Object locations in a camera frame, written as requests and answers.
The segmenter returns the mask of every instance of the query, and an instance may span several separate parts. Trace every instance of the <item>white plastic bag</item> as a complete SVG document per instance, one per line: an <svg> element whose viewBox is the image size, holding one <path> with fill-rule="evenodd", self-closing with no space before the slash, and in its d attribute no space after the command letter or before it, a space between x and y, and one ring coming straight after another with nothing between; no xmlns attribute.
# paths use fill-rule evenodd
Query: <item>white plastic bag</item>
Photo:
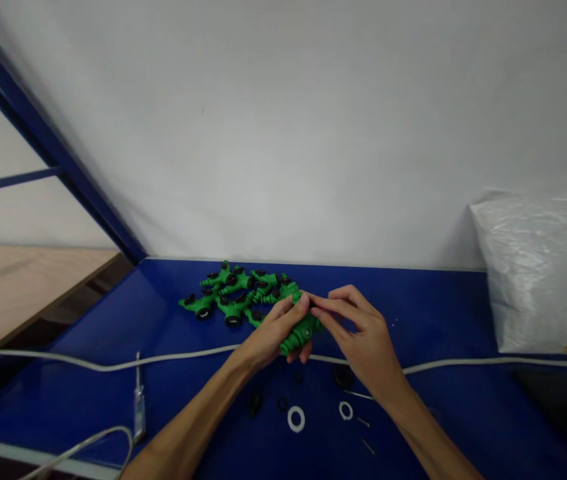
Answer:
<svg viewBox="0 0 567 480"><path fill-rule="evenodd" d="M567 353L567 192L475 203L501 353Z"/></svg>

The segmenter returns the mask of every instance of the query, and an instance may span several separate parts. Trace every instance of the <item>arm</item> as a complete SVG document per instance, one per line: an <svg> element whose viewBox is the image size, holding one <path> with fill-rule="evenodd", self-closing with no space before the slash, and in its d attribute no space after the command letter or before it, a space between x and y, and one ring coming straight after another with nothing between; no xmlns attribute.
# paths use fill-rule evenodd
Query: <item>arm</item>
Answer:
<svg viewBox="0 0 567 480"><path fill-rule="evenodd" d="M316 305L310 312L332 334L354 374L392 417L428 476L435 480L482 478L410 387L378 310L352 285L331 291L327 299L310 298ZM341 327L330 312L350 319L357 333Z"/></svg>
<svg viewBox="0 0 567 480"><path fill-rule="evenodd" d="M307 295L292 306L278 302L263 323L232 352L223 366L188 405L157 434L123 472L123 480L188 479L219 422L252 376L279 355L279 344L307 313ZM288 355L288 363L308 360L312 343Z"/></svg>

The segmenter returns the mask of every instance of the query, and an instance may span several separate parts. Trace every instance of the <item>hand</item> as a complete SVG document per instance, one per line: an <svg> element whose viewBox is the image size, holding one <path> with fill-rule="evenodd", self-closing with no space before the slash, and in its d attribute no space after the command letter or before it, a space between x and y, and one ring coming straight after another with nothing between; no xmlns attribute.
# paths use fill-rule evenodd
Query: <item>hand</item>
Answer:
<svg viewBox="0 0 567 480"><path fill-rule="evenodd" d="M256 372L269 365L281 352L279 345L289 335L290 330L305 316L310 306L310 299L304 293L296 305L292 304L292 295L275 303L270 313L263 319L259 328L237 348L230 358L247 365ZM288 354L288 363L300 357L306 363L312 352L312 341L308 341L299 350Z"/></svg>
<svg viewBox="0 0 567 480"><path fill-rule="evenodd" d="M332 290L327 299L316 295L310 295L310 299L316 305L310 313L332 334L354 374L382 406L405 392L408 383L394 353L388 325L360 291L347 285ZM330 312L351 320L357 333L344 329Z"/></svg>

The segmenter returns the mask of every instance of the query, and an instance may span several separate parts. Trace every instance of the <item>white washer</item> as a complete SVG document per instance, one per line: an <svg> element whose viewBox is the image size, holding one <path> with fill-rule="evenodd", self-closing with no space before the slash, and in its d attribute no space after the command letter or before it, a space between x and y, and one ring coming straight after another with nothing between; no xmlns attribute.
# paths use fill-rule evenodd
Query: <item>white washer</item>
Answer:
<svg viewBox="0 0 567 480"><path fill-rule="evenodd" d="M298 413L298 416L301 417L301 421L298 423L298 425L292 423L292 414L294 412ZM294 405L288 410L288 426L294 433L299 433L301 430L303 430L303 427L305 427L305 414L300 407Z"/></svg>
<svg viewBox="0 0 567 480"><path fill-rule="evenodd" d="M343 413L343 407L348 407L350 409L350 415L345 415L345 413ZM354 416L354 410L352 410L352 405L350 405L347 402L340 402L338 404L338 412L341 414L341 417L344 420L352 420L352 417Z"/></svg>

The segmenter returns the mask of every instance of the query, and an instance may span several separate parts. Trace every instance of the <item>person's left hand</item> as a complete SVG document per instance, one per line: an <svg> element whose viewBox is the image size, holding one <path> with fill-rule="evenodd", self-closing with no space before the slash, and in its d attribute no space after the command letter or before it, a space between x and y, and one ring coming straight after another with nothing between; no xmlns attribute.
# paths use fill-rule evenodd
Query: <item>person's left hand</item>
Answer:
<svg viewBox="0 0 567 480"><path fill-rule="evenodd" d="M303 293L296 305L292 304L292 295L275 303L259 328L237 348L231 357L245 362L253 371L262 369L274 361L281 350L279 345L289 335L290 330L308 313L310 299ZM301 349L288 354L288 363L297 358L306 363L312 353L312 341L306 342Z"/></svg>

